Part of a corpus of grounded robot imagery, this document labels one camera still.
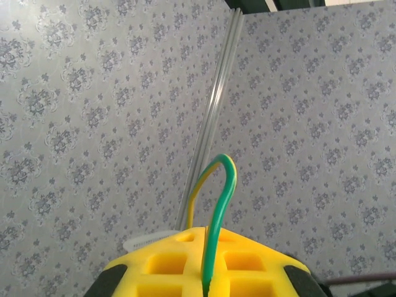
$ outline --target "gray floral wallpaper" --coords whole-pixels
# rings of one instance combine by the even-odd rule
[[[222,0],[0,0],[0,296],[82,296],[174,227]]]
[[[322,277],[396,270],[395,19],[396,1],[245,16],[211,149],[239,171],[225,228]]]

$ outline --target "wallpaper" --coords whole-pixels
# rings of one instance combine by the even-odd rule
[[[221,0],[0,0],[0,296],[82,296],[174,227]]]
[[[325,278],[396,270],[395,19],[396,1],[245,16],[211,148],[238,169],[225,228]]]

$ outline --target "yellow plastic object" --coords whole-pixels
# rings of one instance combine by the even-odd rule
[[[205,227],[191,228],[110,262],[127,270],[113,297],[202,297]],[[298,297],[284,271],[308,268],[280,252],[221,229],[209,297]]]

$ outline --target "cable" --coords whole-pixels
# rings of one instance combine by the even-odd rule
[[[210,225],[207,230],[205,230],[204,255],[202,256],[201,265],[202,289],[204,291],[205,297],[208,295],[210,281],[213,277],[218,237],[220,235],[224,214],[236,187],[236,167],[233,160],[228,155],[219,154],[209,163],[209,165],[199,177],[198,182],[190,196],[188,205],[187,229],[192,227],[194,201],[200,188],[209,175],[215,171],[217,167],[220,166],[220,164],[223,164],[225,167],[226,180],[223,191],[215,206]]]
[[[349,285],[352,283],[383,282],[396,280],[396,272],[374,273],[365,275],[351,275],[348,277],[337,277],[326,280],[327,286]]]

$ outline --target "green-yellow wire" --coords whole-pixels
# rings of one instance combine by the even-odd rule
[[[218,198],[218,202],[213,212],[213,217],[208,227],[207,234],[205,235],[204,255],[202,257],[201,265],[201,279],[204,297],[207,297],[208,295],[210,281],[213,277],[218,237],[220,235],[224,214],[236,187],[236,167],[233,160],[228,155],[219,154],[209,163],[209,165],[199,177],[198,182],[196,183],[190,196],[188,205],[187,228],[191,228],[192,218],[194,216],[194,201],[196,196],[205,180],[213,171],[217,169],[217,167],[220,166],[220,164],[223,164],[225,167],[226,181],[223,192]]]

